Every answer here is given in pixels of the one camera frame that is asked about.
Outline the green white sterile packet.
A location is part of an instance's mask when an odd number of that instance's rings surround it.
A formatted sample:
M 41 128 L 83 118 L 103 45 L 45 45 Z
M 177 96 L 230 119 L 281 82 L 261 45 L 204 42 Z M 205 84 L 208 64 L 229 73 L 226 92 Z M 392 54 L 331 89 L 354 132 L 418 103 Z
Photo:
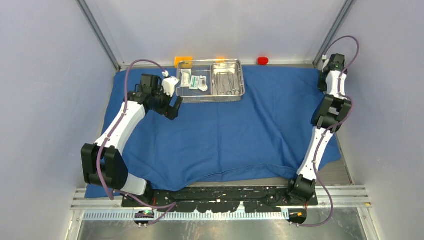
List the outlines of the green white sterile packet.
M 190 90 L 198 90 L 199 89 L 199 83 L 200 83 L 200 76 L 192 75 L 190 77 L 190 81 L 189 81 L 189 89 Z

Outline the clear syringe packet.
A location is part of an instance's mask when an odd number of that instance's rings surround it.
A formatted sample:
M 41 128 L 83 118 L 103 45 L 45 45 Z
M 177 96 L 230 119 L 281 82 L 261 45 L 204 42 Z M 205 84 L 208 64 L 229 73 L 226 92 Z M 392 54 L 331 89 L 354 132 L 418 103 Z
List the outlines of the clear syringe packet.
M 198 79 L 198 90 L 202 92 L 206 92 L 208 90 L 208 83 L 207 83 L 207 77 L 206 76 L 199 76 Z

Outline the metal mesh instrument basket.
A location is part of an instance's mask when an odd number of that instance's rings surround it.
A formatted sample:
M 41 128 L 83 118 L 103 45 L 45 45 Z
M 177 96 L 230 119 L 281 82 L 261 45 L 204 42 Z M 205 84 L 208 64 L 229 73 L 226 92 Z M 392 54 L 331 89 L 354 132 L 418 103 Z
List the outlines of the metal mesh instrument basket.
M 238 59 L 226 59 L 225 62 L 239 61 Z M 183 98 L 184 103 L 224 103 L 224 102 L 237 102 L 242 99 L 241 97 L 218 97 L 213 96 L 211 93 L 211 65 L 217 63 L 215 59 L 192 60 L 192 68 L 177 68 L 177 78 L 179 83 L 175 87 L 176 94 Z M 192 76 L 206 76 L 208 90 L 206 92 L 200 90 L 189 89 L 189 87 L 181 87 L 181 70 L 191 69 Z

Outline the steel surgical scissors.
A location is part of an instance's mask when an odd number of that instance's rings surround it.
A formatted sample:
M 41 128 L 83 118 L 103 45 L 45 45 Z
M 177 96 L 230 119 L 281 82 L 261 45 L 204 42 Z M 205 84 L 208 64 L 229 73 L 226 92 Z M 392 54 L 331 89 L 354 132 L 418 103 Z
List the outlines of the steel surgical scissors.
M 226 76 L 226 73 L 223 73 L 223 72 L 218 72 L 216 74 L 217 93 L 222 96 L 226 95 L 225 76 Z

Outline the steel surgical forceps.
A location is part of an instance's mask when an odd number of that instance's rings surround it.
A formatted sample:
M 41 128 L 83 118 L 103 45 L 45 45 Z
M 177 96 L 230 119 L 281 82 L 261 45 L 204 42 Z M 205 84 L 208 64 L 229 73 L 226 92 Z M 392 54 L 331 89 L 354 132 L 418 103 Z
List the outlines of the steel surgical forceps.
M 231 72 L 228 73 L 228 83 L 229 83 L 229 91 L 227 92 L 227 94 L 239 95 L 240 90 L 236 86 L 236 78 L 234 77 L 234 74 Z

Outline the blue surgical drape cloth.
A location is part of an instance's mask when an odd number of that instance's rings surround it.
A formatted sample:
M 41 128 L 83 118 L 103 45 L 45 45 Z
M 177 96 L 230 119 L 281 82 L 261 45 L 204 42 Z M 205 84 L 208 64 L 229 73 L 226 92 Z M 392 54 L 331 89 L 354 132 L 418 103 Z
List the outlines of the blue surgical drape cloth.
M 183 103 L 169 120 L 149 111 L 122 153 L 128 171 L 156 190 L 196 182 L 293 178 L 323 98 L 314 68 L 247 65 L 240 101 Z

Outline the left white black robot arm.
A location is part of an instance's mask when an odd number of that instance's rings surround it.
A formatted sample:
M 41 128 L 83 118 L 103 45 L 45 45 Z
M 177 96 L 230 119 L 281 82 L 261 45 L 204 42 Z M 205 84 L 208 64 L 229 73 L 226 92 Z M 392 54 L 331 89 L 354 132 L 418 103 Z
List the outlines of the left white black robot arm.
M 126 94 L 106 131 L 94 143 L 86 143 L 81 149 L 83 178 L 88 185 L 103 187 L 111 199 L 113 191 L 132 194 L 141 207 L 148 207 L 153 202 L 153 193 L 148 190 L 151 183 L 129 173 L 122 153 L 136 126 L 149 111 L 169 120 L 177 118 L 183 99 L 179 96 L 174 105 L 171 102 L 178 83 L 176 77 L 165 72 L 163 77 L 142 74 L 136 90 Z

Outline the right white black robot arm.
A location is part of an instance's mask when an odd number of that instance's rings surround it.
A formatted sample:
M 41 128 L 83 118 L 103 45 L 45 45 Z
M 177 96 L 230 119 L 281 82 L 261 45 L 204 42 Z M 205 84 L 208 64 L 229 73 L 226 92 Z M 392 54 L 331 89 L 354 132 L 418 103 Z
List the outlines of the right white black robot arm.
M 322 59 L 318 89 L 324 97 L 311 119 L 312 136 L 303 162 L 285 192 L 285 199 L 291 205 L 305 204 L 313 198 L 325 150 L 353 108 L 352 100 L 345 91 L 345 56 L 335 53 L 329 58 L 324 55 Z

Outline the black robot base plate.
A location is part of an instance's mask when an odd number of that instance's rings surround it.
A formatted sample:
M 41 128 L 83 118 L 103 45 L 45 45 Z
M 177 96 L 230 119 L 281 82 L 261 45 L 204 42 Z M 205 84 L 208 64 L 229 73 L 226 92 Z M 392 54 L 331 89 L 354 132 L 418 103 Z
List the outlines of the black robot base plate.
M 121 193 L 121 206 L 124 208 L 138 208 L 142 201 L 154 206 L 164 213 L 171 205 L 172 213 L 234 213 L 244 210 L 246 213 L 273 213 L 278 207 L 300 207 L 304 209 L 317 206 L 316 197 L 308 203 L 289 203 L 286 199 L 286 187 L 279 186 L 224 186 L 224 187 L 185 187 L 179 191 L 148 189 L 143 195 L 134 197 Z

